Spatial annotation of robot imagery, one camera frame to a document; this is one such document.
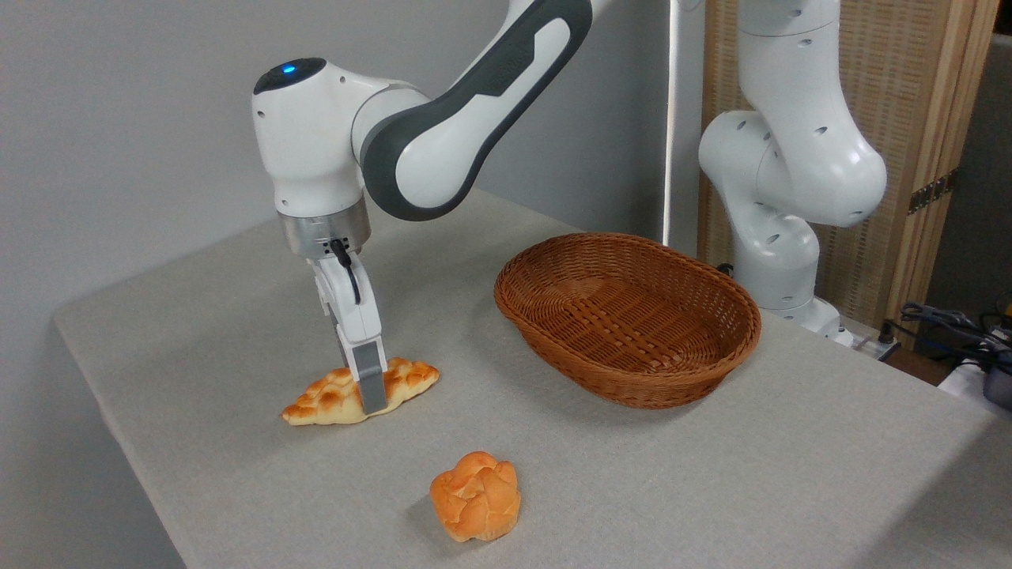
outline black cable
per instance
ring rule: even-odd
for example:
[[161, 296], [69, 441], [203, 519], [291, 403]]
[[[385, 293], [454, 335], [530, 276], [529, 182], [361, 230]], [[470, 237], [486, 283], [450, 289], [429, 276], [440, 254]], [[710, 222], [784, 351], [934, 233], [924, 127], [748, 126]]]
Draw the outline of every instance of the black cable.
[[894, 320], [886, 320], [886, 322], [889, 323], [894, 330], [912, 336], [915, 339], [930, 345], [931, 347], [934, 347], [936, 349], [941, 349], [942, 351], [946, 351], [954, 355], [958, 355], [963, 359], [971, 359], [977, 361], [978, 363], [983, 363], [987, 365], [989, 370], [993, 368], [998, 368], [999, 370], [1005, 372], [1006, 374], [1012, 374], [1012, 370], [1009, 369], [1007, 361], [1001, 359], [1000, 356], [996, 355], [991, 350], [985, 348], [983, 351], [969, 351], [947, 344], [940, 344], [931, 340], [930, 338], [925, 337], [925, 335], [922, 333], [918, 333], [913, 330], [904, 328]]
[[978, 327], [963, 313], [954, 310], [938, 310], [920, 303], [907, 303], [901, 309], [900, 319], [905, 322], [926, 322], [935, 326], [941, 326], [949, 332], [972, 342], [998, 343], [1012, 348], [1012, 342], [992, 333], [983, 326]]
[[[975, 353], [984, 353], [986, 351], [986, 350], [982, 350], [981, 349], [981, 345], [980, 344], [974, 344], [974, 343], [962, 344], [961, 346], [957, 346], [957, 347], [959, 349], [964, 349], [966, 351], [972, 351], [972, 352], [975, 352]], [[941, 355], [932, 355], [931, 359], [934, 359], [935, 361], [942, 361], [942, 360], [948, 359], [950, 357], [952, 357], [951, 353], [943, 353]]]
[[334, 255], [337, 256], [337, 262], [341, 263], [341, 266], [348, 271], [348, 278], [351, 280], [351, 291], [355, 294], [355, 304], [362, 304], [362, 295], [358, 292], [358, 280], [355, 279], [355, 273], [351, 270], [351, 255], [348, 254], [348, 250], [340, 239], [331, 241], [330, 248], [333, 249]]

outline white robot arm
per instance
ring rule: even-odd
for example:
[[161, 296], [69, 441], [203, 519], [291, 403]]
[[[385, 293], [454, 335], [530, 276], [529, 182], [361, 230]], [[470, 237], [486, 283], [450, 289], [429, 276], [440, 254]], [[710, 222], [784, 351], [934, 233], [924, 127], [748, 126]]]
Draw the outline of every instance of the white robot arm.
[[839, 0], [741, 0], [739, 81], [756, 111], [718, 116], [699, 162], [731, 221], [735, 279], [756, 303], [849, 343], [815, 297], [819, 242], [806, 222], [850, 227], [886, 190], [886, 164], [847, 108]]
[[610, 0], [510, 0], [492, 43], [444, 94], [319, 58], [281, 64], [253, 91], [274, 206], [313, 265], [365, 412], [386, 408], [378, 311], [357, 252], [369, 237], [362, 187], [388, 213], [424, 221], [467, 196], [492, 147], [566, 65]]

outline wicker basket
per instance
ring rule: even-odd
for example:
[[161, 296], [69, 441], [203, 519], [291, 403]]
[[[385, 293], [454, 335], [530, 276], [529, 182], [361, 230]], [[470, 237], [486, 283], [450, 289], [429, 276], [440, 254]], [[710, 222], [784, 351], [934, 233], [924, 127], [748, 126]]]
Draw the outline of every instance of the wicker basket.
[[514, 257], [496, 305], [539, 356], [591, 393], [664, 409], [700, 399], [755, 348], [756, 304], [716, 269], [614, 233], [555, 237]]

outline gray tablecloth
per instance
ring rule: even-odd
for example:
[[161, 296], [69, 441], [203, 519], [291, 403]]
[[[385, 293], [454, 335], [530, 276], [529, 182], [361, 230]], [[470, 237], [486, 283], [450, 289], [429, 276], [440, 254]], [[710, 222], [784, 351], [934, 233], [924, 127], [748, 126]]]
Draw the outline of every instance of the gray tablecloth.
[[[573, 228], [483, 192], [427, 224], [371, 216], [387, 353], [442, 378], [357, 425], [278, 417], [340, 359], [276, 223], [59, 311], [188, 566], [1012, 567], [1012, 423], [768, 315], [706, 399], [614, 405], [492, 300], [507, 260]], [[475, 450], [515, 464], [523, 507], [460, 545], [428, 485]]]

